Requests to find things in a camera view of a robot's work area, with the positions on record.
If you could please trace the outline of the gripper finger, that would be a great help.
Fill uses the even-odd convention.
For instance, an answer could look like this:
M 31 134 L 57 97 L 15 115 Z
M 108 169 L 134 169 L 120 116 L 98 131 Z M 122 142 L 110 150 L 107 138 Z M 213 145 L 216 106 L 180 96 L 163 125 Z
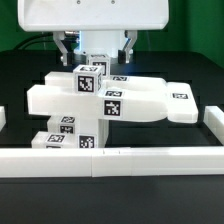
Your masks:
M 66 39 L 64 31 L 57 31 L 53 33 L 53 40 L 60 50 L 62 56 L 61 61 L 64 66 L 71 66 L 74 60 L 74 53 L 71 42 Z
M 122 50 L 118 51 L 118 63 L 125 64 L 130 62 L 130 51 L 137 41 L 138 33 L 136 30 L 126 30 L 124 32 L 126 43 Z

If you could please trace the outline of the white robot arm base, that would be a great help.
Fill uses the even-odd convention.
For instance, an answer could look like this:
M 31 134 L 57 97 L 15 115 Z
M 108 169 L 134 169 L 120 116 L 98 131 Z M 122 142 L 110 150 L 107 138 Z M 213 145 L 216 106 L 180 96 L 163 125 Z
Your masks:
M 82 56 L 108 54 L 118 62 L 118 51 L 122 50 L 126 43 L 125 31 L 81 31 L 79 33 L 79 45 L 74 53 Z

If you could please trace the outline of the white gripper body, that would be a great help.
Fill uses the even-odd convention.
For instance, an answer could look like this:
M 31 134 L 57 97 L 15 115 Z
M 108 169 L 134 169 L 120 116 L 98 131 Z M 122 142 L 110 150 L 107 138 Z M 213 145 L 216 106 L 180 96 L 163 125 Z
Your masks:
M 18 0 L 25 31 L 159 30 L 169 0 Z

